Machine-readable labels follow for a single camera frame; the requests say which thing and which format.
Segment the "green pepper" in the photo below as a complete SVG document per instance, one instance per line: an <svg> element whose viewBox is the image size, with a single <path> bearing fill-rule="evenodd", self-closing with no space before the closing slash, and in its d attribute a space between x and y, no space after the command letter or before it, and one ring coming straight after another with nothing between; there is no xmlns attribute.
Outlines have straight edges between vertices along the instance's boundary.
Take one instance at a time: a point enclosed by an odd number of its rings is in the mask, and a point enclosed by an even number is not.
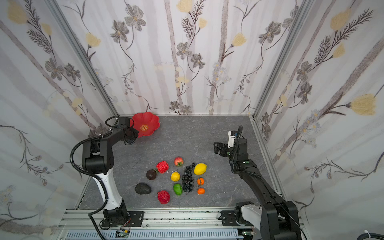
<svg viewBox="0 0 384 240"><path fill-rule="evenodd" d="M183 189L181 188L181 185L179 183L173 185L173 191L175 191L176 195L179 196L183 193Z"/></svg>

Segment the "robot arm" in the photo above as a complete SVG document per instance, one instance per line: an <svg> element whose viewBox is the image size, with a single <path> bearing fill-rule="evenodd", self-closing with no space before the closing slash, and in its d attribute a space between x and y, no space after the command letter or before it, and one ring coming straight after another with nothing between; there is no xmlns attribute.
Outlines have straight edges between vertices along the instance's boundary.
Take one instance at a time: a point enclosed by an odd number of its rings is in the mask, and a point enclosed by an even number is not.
<svg viewBox="0 0 384 240"><path fill-rule="evenodd" d="M228 145L214 143L215 153L229 157L231 171L250 186L262 207L260 211L251 202L238 203L235 207L237 222L249 221L260 230L263 239L301 239L296 205L279 196L260 174L257 165L248 159L247 140L241 138L241 132L242 126L238 131L230 131Z"/></svg>
<svg viewBox="0 0 384 240"><path fill-rule="evenodd" d="M119 141L126 144L133 144L139 132L130 126L130 118L119 117L117 124L112 128L112 133L106 137L94 139L83 144L83 170L97 175L104 183L108 201L104 207L103 214L105 220L102 226L123 225L130 216L127 213L123 198L120 196L115 180L113 178L114 157L112 146ZM103 199L104 190L101 183L93 178L99 187Z"/></svg>

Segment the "wall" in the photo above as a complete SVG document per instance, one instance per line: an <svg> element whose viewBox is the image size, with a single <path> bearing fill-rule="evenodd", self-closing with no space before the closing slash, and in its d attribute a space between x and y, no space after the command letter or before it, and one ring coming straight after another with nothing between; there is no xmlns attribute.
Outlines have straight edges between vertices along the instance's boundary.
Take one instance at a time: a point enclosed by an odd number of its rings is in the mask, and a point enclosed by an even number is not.
<svg viewBox="0 0 384 240"><path fill-rule="evenodd" d="M384 3L316 0L257 116L312 240L383 233Z"/></svg>
<svg viewBox="0 0 384 240"><path fill-rule="evenodd" d="M70 150L110 114L44 1L0 9L0 238L50 239L87 180Z"/></svg>
<svg viewBox="0 0 384 240"><path fill-rule="evenodd" d="M301 1L58 3L119 113L237 115L253 114Z"/></svg>

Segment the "yellow lemon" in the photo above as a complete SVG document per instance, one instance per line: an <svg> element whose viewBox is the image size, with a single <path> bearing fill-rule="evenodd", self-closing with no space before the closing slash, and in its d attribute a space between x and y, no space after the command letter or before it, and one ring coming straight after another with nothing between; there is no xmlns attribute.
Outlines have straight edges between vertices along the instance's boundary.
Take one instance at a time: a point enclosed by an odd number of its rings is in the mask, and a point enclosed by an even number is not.
<svg viewBox="0 0 384 240"><path fill-rule="evenodd" d="M207 165L204 163L199 163L196 165L195 170L193 172L196 175L201 175L205 173L206 170L207 170Z"/></svg>
<svg viewBox="0 0 384 240"><path fill-rule="evenodd" d="M178 172L173 172L170 176L170 179L174 182L177 182L180 180L180 174Z"/></svg>

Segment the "red bowl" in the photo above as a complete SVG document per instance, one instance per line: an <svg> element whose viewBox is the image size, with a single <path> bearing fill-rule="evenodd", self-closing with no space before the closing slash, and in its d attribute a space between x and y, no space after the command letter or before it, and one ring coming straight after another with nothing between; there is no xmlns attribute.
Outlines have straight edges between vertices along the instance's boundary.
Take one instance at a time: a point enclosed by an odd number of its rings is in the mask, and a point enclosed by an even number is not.
<svg viewBox="0 0 384 240"><path fill-rule="evenodd" d="M139 131L139 137L150 136L160 127L159 117L150 112L136 113L132 119L135 123L133 128Z"/></svg>

